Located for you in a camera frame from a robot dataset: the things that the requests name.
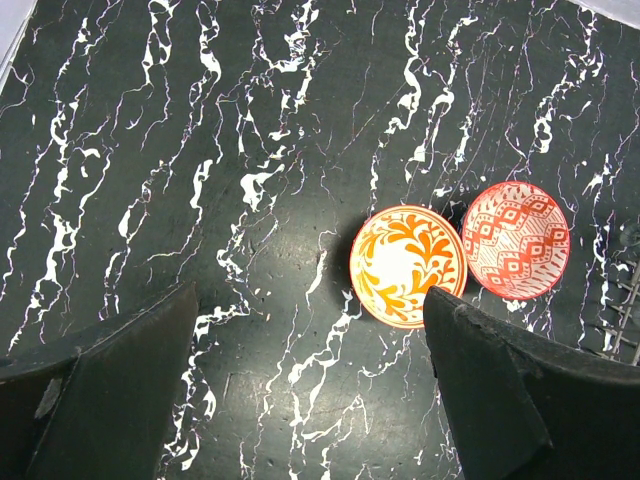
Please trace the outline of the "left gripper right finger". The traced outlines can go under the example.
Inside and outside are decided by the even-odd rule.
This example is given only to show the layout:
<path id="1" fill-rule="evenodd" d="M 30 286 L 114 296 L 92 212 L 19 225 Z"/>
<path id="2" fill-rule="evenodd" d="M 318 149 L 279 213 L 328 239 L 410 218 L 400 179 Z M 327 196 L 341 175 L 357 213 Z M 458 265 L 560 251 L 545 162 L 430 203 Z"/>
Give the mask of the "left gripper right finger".
<path id="1" fill-rule="evenodd" d="M 638 478 L 638 368 L 496 319 L 438 287 L 423 314 L 465 478 Z"/>

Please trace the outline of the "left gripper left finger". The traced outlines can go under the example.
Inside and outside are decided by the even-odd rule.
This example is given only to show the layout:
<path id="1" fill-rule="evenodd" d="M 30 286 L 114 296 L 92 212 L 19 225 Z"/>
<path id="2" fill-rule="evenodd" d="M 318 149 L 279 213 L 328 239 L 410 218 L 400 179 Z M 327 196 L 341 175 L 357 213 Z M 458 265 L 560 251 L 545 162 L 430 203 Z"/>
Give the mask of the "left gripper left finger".
<path id="1" fill-rule="evenodd" d="M 183 283 L 1 359 L 4 479 L 153 479 L 198 312 Z"/>

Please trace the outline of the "red geometric pattern bowl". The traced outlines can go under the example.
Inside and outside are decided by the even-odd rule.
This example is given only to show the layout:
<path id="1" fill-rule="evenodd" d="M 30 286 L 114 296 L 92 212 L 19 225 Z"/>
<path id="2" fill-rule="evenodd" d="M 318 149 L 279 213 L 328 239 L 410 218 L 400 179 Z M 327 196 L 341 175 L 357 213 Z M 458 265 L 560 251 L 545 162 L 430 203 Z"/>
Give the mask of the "red geometric pattern bowl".
<path id="1" fill-rule="evenodd" d="M 561 279 L 570 255 L 570 231 L 557 202 L 540 187 L 495 184 L 469 206 L 462 240 L 471 273 L 493 294 L 529 300 Z"/>

